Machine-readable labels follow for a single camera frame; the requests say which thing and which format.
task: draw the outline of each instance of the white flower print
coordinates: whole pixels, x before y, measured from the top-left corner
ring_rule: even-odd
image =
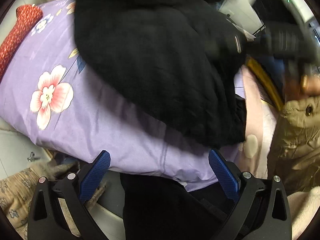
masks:
[[[36,122],[44,130],[50,121],[51,110],[61,113],[66,110],[73,99],[73,89],[69,83],[60,82],[66,68],[58,65],[51,73],[44,72],[38,82],[37,91],[33,92],[30,102],[32,112],[38,112]]]
[[[35,27],[31,30],[31,36],[34,35],[35,33],[40,33],[44,30],[44,28],[47,26],[49,22],[53,20],[53,15],[49,13],[46,17],[43,17],[38,23],[36,24]]]
[[[17,217],[19,217],[18,212],[15,211],[15,210],[13,210],[13,209],[9,211],[9,214],[10,214],[10,217],[11,217],[11,218],[14,218],[14,217],[17,218]]]
[[[23,179],[21,181],[27,188],[31,188],[32,184],[31,184],[31,180],[30,179]]]

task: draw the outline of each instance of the metal screw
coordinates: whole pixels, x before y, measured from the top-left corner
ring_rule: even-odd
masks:
[[[45,177],[41,177],[41,178],[39,179],[39,182],[40,182],[40,183],[44,183],[44,182],[45,182]]]
[[[245,171],[244,173],[242,173],[242,176],[244,176],[246,179],[250,179],[251,178],[251,173]]]
[[[68,179],[74,179],[76,177],[76,174],[75,173],[70,173],[68,175]]]
[[[31,152],[30,157],[27,158],[28,162],[33,162],[35,160],[35,153]]]
[[[275,180],[275,182],[280,182],[281,181],[279,176],[274,176],[273,179]]]

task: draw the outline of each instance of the black jacket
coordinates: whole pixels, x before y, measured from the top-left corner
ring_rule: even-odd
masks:
[[[216,53],[235,36],[245,42],[204,0],[76,0],[83,59],[146,113],[211,147],[244,141],[233,79],[245,53]]]

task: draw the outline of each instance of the beige coat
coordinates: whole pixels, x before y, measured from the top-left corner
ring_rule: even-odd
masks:
[[[320,185],[320,97],[289,101],[282,109],[268,155],[268,179],[278,175],[287,191]]]

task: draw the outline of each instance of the pink flower print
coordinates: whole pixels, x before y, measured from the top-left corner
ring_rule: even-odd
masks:
[[[71,13],[74,13],[74,12],[75,12],[75,7],[76,7],[76,2],[70,3],[70,4],[67,6],[67,9],[69,9],[68,12],[67,12],[67,15],[68,15],[68,14],[71,14]]]
[[[50,121],[51,110],[61,113],[66,110],[73,99],[73,89],[69,83],[60,83],[66,68],[58,65],[49,72],[44,72],[38,82],[37,91],[33,92],[30,102],[30,109],[38,112],[37,125],[44,130]]]

